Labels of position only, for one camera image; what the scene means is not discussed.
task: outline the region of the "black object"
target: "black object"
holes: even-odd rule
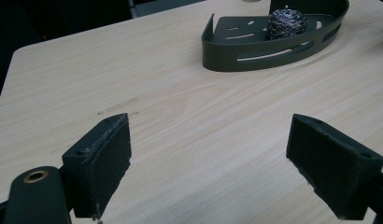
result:
[[[277,9],[268,17],[267,34],[271,39],[281,39],[305,32],[307,19],[300,11]]]
[[[61,169],[38,167],[13,181],[0,223],[71,223],[71,209],[100,218],[131,154],[127,114],[102,120],[63,154]]]
[[[348,0],[272,0],[269,14],[291,8],[307,17],[303,34],[270,40],[268,17],[222,17],[213,30],[213,15],[203,35],[203,66],[218,72],[277,67],[305,59],[331,44],[348,11]]]
[[[338,218],[383,223],[383,157],[321,120],[294,115],[287,158]]]

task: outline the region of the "screw hole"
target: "screw hole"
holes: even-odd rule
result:
[[[44,170],[35,171],[35,172],[32,172],[29,175],[27,175],[23,179],[23,182],[25,182],[27,184],[32,184],[32,183],[35,183],[37,181],[40,181],[40,180],[46,178],[46,176],[48,176],[48,175],[49,175],[49,172],[44,171]]]
[[[370,155],[369,153],[365,153],[365,152],[362,153],[362,156],[365,158],[372,158],[372,155]]]

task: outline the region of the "wooden table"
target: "wooden table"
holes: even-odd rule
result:
[[[383,3],[352,0],[335,41],[298,63],[202,66],[212,13],[266,15],[269,4],[208,0],[17,50],[0,99],[0,202],[17,175],[60,167],[90,128],[126,112],[132,165],[105,223],[344,223],[286,159],[291,117],[383,155]]]

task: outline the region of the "light wood tabletop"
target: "light wood tabletop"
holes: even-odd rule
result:
[[[133,157],[106,224],[372,223],[371,210],[337,220],[285,154],[298,113],[383,156],[383,3],[351,0],[335,41],[300,62],[202,66],[212,13],[269,5],[207,0],[17,50],[0,99],[0,203],[19,174],[61,167],[95,124],[128,113]]]

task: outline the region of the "wood grain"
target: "wood grain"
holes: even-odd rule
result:
[[[132,165],[105,223],[344,223],[285,158],[291,116],[383,155],[383,3],[351,1],[331,46],[298,63],[202,66],[212,13],[266,15],[269,4],[208,0],[16,51],[0,99],[0,202],[17,175],[60,167],[90,128],[126,112]]]

